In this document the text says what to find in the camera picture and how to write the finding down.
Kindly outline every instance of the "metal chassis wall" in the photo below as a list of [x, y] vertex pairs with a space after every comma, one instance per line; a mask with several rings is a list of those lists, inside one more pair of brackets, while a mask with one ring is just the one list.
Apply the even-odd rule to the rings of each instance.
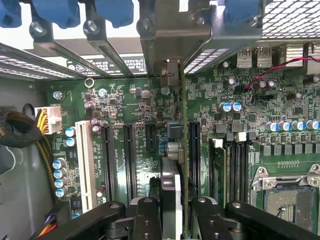
[[[30, 81], [0, 78], [0, 108], [22, 111], [46, 106], [46, 95]], [[47, 174], [36, 146], [21, 149], [22, 165], [0, 175], [0, 239], [28, 239], [52, 208]]]

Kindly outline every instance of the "red cable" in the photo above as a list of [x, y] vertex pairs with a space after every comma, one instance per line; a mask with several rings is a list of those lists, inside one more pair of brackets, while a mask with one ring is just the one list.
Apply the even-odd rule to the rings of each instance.
[[287, 64], [294, 63], [294, 62], [297, 62], [297, 61], [300, 61], [300, 60], [314, 61], [312, 58], [308, 58], [308, 57], [296, 57], [296, 58], [293, 58], [290, 61], [286, 61], [286, 62], [284, 62], [284, 63], [282, 63], [282, 64], [280, 64], [278, 66], [274, 66], [274, 67], [270, 68], [268, 71], [266, 71], [265, 73], [255, 77], [253, 79], [253, 81], [249, 83], [249, 85], [245, 86], [245, 88], [246, 89], [250, 89], [254, 82], [256, 82], [259, 79], [264, 78], [268, 73], [273, 72], [273, 71], [278, 70], [278, 69], [281, 69], [281, 68], [285, 67]]

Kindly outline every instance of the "motherboard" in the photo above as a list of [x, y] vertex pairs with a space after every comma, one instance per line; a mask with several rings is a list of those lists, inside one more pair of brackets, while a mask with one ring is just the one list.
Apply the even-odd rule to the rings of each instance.
[[[318, 233], [319, 85], [281, 71], [245, 88], [265, 71], [185, 77], [188, 177], [199, 196], [223, 207], [248, 202]], [[70, 200], [75, 217], [148, 196], [162, 157], [180, 164], [169, 152], [184, 137], [180, 88], [156, 77], [69, 80], [50, 82], [47, 93], [62, 111], [63, 132], [52, 135], [54, 159], [63, 162], [59, 199]]]

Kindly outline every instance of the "metal bracket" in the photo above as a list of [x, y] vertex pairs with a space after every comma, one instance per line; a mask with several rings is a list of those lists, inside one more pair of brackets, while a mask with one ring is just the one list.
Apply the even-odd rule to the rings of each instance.
[[104, 57], [111, 59], [126, 77], [133, 77], [132, 71], [121, 58], [115, 48], [108, 42], [106, 33], [106, 20], [97, 15], [92, 2], [85, 3], [86, 21], [83, 24], [83, 32], [91, 46]]

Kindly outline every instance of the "screw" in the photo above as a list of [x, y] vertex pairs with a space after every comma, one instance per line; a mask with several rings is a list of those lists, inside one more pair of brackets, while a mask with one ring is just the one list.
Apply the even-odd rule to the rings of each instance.
[[260, 167], [259, 170], [258, 170], [258, 172], [259, 172], [260, 174], [264, 174], [264, 173], [265, 173], [265, 169], [264, 169], [263, 167]]
[[61, 100], [63, 98], [63, 93], [60, 91], [55, 91], [53, 92], [52, 96], [55, 100]]
[[117, 209], [117, 208], [120, 208], [120, 206], [118, 204], [112, 204], [110, 206], [111, 209]]
[[253, 19], [249, 22], [249, 26], [254, 27], [255, 25], [257, 25], [259, 22], [259, 18], [260, 18], [260, 16], [253, 17]]
[[197, 24], [199, 25], [204, 25], [205, 24], [205, 19], [203, 17], [199, 17], [198, 20], [196, 21]]
[[92, 32], [95, 32], [97, 29], [98, 29], [98, 26], [97, 24], [92, 21], [92, 20], [88, 20], [87, 21], [87, 24], [88, 24], [88, 28], [92, 31]]
[[144, 201], [145, 203], [152, 203], [152, 200], [151, 200], [150, 198], [145, 198], [143, 201]]
[[39, 34], [42, 34], [45, 31], [44, 27], [42, 27], [41, 24], [37, 21], [33, 21], [31, 23], [31, 27]]
[[238, 203], [238, 202], [234, 202], [234, 203], [232, 203], [232, 206], [234, 207], [234, 208], [236, 208], [236, 209], [239, 209], [239, 208], [241, 208], [242, 206], [241, 206], [241, 204], [240, 203]]
[[144, 30], [148, 30], [150, 28], [151, 22], [149, 18], [145, 18], [142, 21], [142, 26], [144, 28]]
[[204, 197], [199, 197], [199, 198], [198, 198], [198, 201], [199, 201], [200, 203], [205, 203], [205, 202], [206, 202], [206, 199], [205, 199]]

